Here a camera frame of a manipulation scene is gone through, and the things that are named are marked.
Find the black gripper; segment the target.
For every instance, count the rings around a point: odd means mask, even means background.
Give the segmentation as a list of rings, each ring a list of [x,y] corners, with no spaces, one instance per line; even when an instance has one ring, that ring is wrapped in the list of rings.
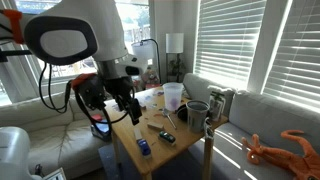
[[[122,77],[118,79],[109,79],[104,82],[105,89],[110,93],[118,104],[119,110],[126,109],[125,101],[131,98],[130,91],[133,88],[133,83],[130,77]],[[130,103],[129,114],[132,120],[132,124],[139,123],[139,118],[142,116],[139,101],[133,99]]]

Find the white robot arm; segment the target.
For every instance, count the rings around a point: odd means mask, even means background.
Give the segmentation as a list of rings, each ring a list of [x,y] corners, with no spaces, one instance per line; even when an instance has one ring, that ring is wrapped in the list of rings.
[[[32,55],[52,65],[93,58],[105,90],[134,125],[139,123],[142,112],[130,94],[131,78],[143,74],[147,62],[128,52],[114,0],[62,0],[36,15],[3,9],[1,38],[26,45]]]

